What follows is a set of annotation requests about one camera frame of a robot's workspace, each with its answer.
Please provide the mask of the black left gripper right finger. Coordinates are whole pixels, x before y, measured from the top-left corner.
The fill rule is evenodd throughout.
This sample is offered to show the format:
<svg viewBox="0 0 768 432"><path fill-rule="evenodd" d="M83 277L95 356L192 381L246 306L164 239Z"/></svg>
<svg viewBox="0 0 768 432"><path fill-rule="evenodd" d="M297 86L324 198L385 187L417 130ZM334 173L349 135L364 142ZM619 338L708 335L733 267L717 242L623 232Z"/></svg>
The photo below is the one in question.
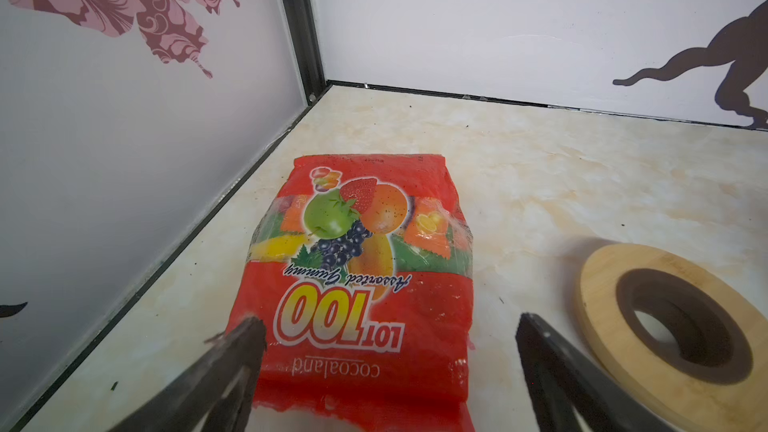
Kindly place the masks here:
<svg viewBox="0 0 768 432"><path fill-rule="evenodd" d="M537 314L520 316L516 342L541 431L669 431Z"/></svg>

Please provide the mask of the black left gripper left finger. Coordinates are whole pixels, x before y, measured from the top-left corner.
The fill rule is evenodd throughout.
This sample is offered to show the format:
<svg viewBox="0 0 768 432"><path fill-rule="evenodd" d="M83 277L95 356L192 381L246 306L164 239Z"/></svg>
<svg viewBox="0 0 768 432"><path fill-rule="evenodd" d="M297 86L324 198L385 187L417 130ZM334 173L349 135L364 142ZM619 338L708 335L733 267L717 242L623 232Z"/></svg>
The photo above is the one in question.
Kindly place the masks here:
<svg viewBox="0 0 768 432"><path fill-rule="evenodd" d="M243 431L267 350L266 326L242 321L114 431Z"/></svg>

